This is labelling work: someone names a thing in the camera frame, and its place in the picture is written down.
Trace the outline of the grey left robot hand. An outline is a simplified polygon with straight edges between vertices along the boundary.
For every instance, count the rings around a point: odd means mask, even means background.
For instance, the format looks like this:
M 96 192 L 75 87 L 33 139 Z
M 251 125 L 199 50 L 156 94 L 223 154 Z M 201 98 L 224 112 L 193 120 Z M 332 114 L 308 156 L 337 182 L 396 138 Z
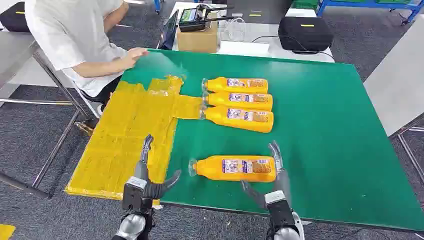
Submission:
M 151 143 L 153 142 L 153 136 L 149 133 L 143 141 L 141 147 L 140 160 L 137 162 L 134 170 L 134 177 L 146 181 L 143 188 L 143 198 L 158 200 L 162 198 L 166 192 L 168 192 L 180 179 L 182 171 L 176 170 L 172 177 L 165 180 L 163 183 L 153 183 L 149 179 L 148 170 L 148 158 L 149 151 L 151 150 Z

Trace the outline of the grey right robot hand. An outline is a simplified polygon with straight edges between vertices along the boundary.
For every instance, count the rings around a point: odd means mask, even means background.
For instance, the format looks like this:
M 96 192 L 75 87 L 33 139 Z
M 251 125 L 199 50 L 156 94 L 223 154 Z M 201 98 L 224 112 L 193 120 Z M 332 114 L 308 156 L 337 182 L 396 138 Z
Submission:
M 262 194 L 251 187 L 250 183 L 241 180 L 241 187 L 243 191 L 253 199 L 253 201 L 263 209 L 267 208 L 267 205 L 285 200 L 288 206 L 292 206 L 291 190 L 290 190 L 290 178 L 288 171 L 283 166 L 283 157 L 281 154 L 278 143 L 273 140 L 268 144 L 274 158 L 275 173 L 276 177 L 273 182 L 272 192 Z

